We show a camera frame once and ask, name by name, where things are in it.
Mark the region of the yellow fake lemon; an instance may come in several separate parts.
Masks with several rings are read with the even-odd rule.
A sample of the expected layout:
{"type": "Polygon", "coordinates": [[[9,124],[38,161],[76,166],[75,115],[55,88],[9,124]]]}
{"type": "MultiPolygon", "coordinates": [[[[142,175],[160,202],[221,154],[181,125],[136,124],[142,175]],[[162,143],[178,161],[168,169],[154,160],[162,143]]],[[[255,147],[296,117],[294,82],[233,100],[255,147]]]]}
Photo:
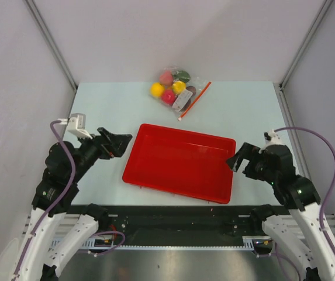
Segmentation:
{"type": "Polygon", "coordinates": [[[154,83],[151,85],[149,91],[154,98],[161,98],[165,87],[160,83],[154,83]]]}

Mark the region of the red fake apple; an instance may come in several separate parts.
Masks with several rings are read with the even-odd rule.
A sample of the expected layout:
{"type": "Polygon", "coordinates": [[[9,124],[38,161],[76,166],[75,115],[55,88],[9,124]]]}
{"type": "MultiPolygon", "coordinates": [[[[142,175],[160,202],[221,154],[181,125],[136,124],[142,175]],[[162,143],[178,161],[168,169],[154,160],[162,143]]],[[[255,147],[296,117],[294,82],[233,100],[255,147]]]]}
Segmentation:
{"type": "Polygon", "coordinates": [[[161,96],[161,100],[162,102],[164,102],[165,104],[172,106],[176,100],[177,96],[175,95],[175,93],[173,92],[173,90],[171,89],[167,89],[163,92],[162,96],[161,96]]]}

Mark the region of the clear zip top bag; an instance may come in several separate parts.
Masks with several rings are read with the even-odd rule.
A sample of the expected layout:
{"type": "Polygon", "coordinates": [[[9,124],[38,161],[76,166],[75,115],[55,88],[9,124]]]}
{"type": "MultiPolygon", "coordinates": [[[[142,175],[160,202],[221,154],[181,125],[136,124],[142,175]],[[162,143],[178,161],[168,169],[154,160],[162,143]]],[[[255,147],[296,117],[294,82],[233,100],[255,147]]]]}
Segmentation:
{"type": "Polygon", "coordinates": [[[168,66],[149,87],[148,94],[181,121],[211,85],[182,67],[168,66]]]}

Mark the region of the yellow fake apple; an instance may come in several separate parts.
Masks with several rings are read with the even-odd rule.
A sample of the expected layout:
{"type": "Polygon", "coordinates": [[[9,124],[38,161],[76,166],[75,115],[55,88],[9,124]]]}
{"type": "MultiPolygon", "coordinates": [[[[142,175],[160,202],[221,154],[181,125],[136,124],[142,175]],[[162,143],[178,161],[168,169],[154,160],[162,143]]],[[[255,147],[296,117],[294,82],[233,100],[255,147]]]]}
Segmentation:
{"type": "Polygon", "coordinates": [[[180,95],[186,89],[186,84],[181,80],[175,80],[171,89],[176,95],[180,95]]]}

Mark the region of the dark purple fake fruit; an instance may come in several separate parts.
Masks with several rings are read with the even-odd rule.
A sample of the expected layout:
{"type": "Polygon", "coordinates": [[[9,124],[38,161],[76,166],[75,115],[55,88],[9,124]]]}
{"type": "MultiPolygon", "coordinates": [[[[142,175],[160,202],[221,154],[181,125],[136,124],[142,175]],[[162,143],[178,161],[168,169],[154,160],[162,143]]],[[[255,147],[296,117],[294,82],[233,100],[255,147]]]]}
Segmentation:
{"type": "Polygon", "coordinates": [[[192,86],[192,85],[187,86],[186,90],[188,90],[189,92],[192,93],[192,96],[191,96],[192,98],[196,95],[197,90],[194,86],[192,86]]]}

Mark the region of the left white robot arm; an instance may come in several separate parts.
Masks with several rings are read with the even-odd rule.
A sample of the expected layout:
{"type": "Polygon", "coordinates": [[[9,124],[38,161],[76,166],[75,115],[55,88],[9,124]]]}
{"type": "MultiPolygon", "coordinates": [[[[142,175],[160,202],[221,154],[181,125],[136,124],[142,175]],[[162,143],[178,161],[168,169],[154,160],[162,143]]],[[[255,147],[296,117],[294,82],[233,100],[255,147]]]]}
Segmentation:
{"type": "Polygon", "coordinates": [[[27,232],[22,241],[14,239],[0,256],[0,280],[58,280],[63,269],[84,242],[94,235],[125,235],[108,228],[111,219],[106,208],[89,204],[76,224],[56,245],[53,238],[65,219],[78,182],[99,159],[122,157],[132,139],[131,134],[114,134],[98,128],[97,135],[84,135],[80,147],[62,140],[55,130],[57,121],[50,124],[57,139],[45,160],[42,180],[36,187],[27,232]]]}

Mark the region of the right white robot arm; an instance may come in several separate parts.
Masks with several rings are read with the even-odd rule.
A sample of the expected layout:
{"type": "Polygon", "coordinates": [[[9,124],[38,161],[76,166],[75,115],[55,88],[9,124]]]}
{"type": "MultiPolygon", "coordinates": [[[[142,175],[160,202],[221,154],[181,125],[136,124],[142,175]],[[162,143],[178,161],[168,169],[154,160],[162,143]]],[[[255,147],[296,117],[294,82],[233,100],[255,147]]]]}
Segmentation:
{"type": "Polygon", "coordinates": [[[272,143],[264,148],[243,143],[227,160],[233,172],[248,160],[243,174],[271,185],[274,196],[297,223],[301,241],[269,205],[252,210],[250,229],[266,234],[274,242],[274,256],[294,267],[299,280],[335,280],[335,237],[324,215],[320,215],[320,197],[313,183],[296,173],[289,148],[272,143]]]}

